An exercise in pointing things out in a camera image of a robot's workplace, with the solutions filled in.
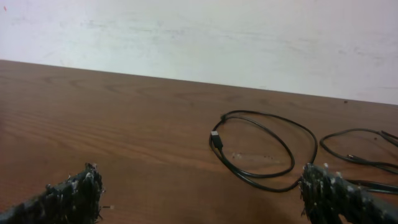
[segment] wood grain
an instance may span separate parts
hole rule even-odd
[[[394,105],[0,61],[0,210],[95,162],[107,188],[101,204],[115,206],[103,210],[103,223],[308,223],[298,189],[255,189],[210,151],[210,130],[236,109],[285,116],[318,139],[348,128],[398,134]],[[300,176],[311,139],[289,124],[255,119],[292,149],[295,169],[263,181],[287,186]],[[231,121],[220,135],[242,168],[275,172],[289,164],[282,146],[254,126]],[[397,163],[396,148],[374,137],[353,133],[329,144],[342,154]],[[398,184],[396,175],[320,148],[315,163],[324,162],[344,177]],[[380,197],[398,205],[397,197]]]

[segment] black wire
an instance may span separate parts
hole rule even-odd
[[[366,129],[366,128],[354,128],[354,129],[348,129],[345,131],[340,131],[337,133],[329,134],[329,135],[323,137],[319,143],[327,152],[329,152],[330,154],[332,154],[335,157],[342,159],[344,161],[353,162],[355,164],[361,164],[361,165],[365,165],[365,166],[374,166],[374,167],[377,167],[378,169],[390,172],[392,174],[398,174],[398,165],[390,164],[388,162],[369,161],[369,160],[362,159],[362,158],[360,158],[358,156],[354,156],[354,155],[342,156],[338,153],[333,152],[328,146],[326,146],[326,144],[325,144],[326,139],[329,139],[330,137],[334,137],[334,136],[339,136],[341,134],[345,134],[345,133],[352,132],[352,131],[367,131],[370,133],[377,134],[377,135],[381,136],[382,138],[384,138],[385,140],[387,140],[388,142],[390,142],[391,144],[398,147],[398,141],[396,140],[396,139],[398,139],[397,136],[389,134],[385,131],[375,131],[375,130]],[[398,194],[398,186],[382,184],[379,182],[371,182],[371,181],[367,181],[367,180],[347,180],[347,181],[351,182],[352,184],[367,187],[366,190],[369,192],[379,192],[379,193],[385,193],[385,194]]]
[[[244,170],[242,170],[242,169],[236,167],[235,165],[233,165],[232,163],[230,163],[230,161],[225,157],[225,155],[224,155],[224,153],[223,153],[222,147],[218,148],[218,152],[219,152],[219,153],[217,153],[217,150],[216,150],[216,148],[215,148],[215,146],[214,146],[214,144],[213,144],[213,140],[212,140],[211,135],[210,135],[210,138],[209,138],[209,145],[210,145],[210,147],[211,147],[211,150],[213,150],[213,152],[216,154],[217,158],[218,158],[218,159],[219,159],[219,160],[220,160],[220,161],[221,161],[221,162],[234,174],[234,175],[236,175],[237,177],[239,177],[241,180],[245,181],[245,182],[248,183],[249,185],[251,185],[251,186],[253,186],[253,187],[256,187],[256,188],[258,188],[258,189],[267,190],[267,191],[270,191],[270,192],[286,192],[286,191],[289,191],[289,190],[295,188],[295,187],[299,184],[301,178],[298,178],[292,185],[290,185],[290,186],[288,186],[288,187],[285,187],[285,188],[282,188],[282,189],[273,189],[273,188],[270,188],[270,187],[266,187],[266,186],[261,185],[261,184],[258,184],[257,182],[255,182],[255,181],[253,181],[253,180],[251,180],[251,179],[248,178],[248,177],[252,177],[252,178],[271,178],[271,177],[279,177],[279,176],[282,176],[282,175],[284,175],[284,174],[290,172],[290,171],[293,169],[293,167],[294,167],[294,165],[295,165],[295,161],[294,161],[294,156],[293,156],[292,152],[290,151],[289,147],[287,147],[287,145],[285,144],[285,142],[283,142],[283,140],[281,140],[281,138],[278,137],[278,135],[276,135],[276,134],[275,134],[274,132],[272,132],[270,129],[266,128],[266,127],[263,126],[262,124],[258,123],[257,121],[254,121],[254,120],[252,120],[252,119],[249,119],[249,118],[246,118],[246,117],[242,117],[242,116],[230,116],[231,114],[235,114],[235,113],[249,113],[249,114],[258,114],[258,115],[263,115],[263,116],[270,116],[270,117],[273,117],[273,118],[281,119],[281,120],[286,121],[286,122],[288,122],[288,123],[292,123],[292,124],[294,124],[294,125],[296,125],[296,126],[302,128],[302,129],[306,130],[308,133],[310,133],[311,137],[313,138],[313,142],[314,142],[313,154],[312,154],[312,156],[311,156],[311,158],[310,158],[310,160],[309,160],[309,163],[313,163],[314,160],[315,160],[315,156],[317,155],[318,141],[317,141],[315,135],[314,135],[308,128],[306,128],[305,126],[302,126],[301,124],[298,124],[298,123],[296,123],[296,122],[294,122],[294,121],[292,121],[292,120],[289,120],[289,119],[287,119],[287,118],[283,118],[283,117],[281,117],[281,116],[277,116],[277,115],[274,115],[274,114],[262,113],[262,112],[257,112],[257,111],[235,110],[235,111],[230,111],[230,112],[224,114],[223,116],[221,116],[221,121],[218,122],[218,123],[216,124],[216,126],[213,128],[213,131],[216,131],[217,128],[218,128],[221,124],[224,124],[224,123],[225,123],[227,120],[229,120],[229,119],[243,119],[243,120],[245,120],[245,121],[249,121],[250,123],[259,126],[261,129],[263,129],[265,132],[267,132],[268,134],[270,134],[272,137],[276,138],[276,140],[278,140],[278,141],[281,143],[281,145],[283,145],[283,147],[285,148],[285,150],[287,151],[287,153],[288,153],[288,155],[289,155],[289,157],[290,157],[290,167],[289,167],[288,169],[283,170],[283,171],[281,171],[281,172],[278,172],[278,173],[276,173],[276,174],[253,174],[253,173],[246,172],[246,171],[244,171]]]

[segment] black fuzzy object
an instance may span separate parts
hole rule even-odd
[[[312,224],[342,223],[339,215],[350,223],[398,223],[395,206],[345,181],[341,175],[329,174],[327,169],[305,166],[300,188],[303,214]]]
[[[86,163],[83,172],[0,214],[0,224],[94,224],[102,193],[101,175]]]

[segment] cable plug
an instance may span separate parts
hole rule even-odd
[[[354,156],[354,155],[347,155],[348,158],[354,160],[354,161],[359,161],[359,162],[369,162],[366,159],[362,159],[358,156]]]
[[[223,149],[223,142],[221,141],[220,135],[218,135],[217,131],[211,132],[211,141],[213,141],[214,147],[216,147],[218,150]]]

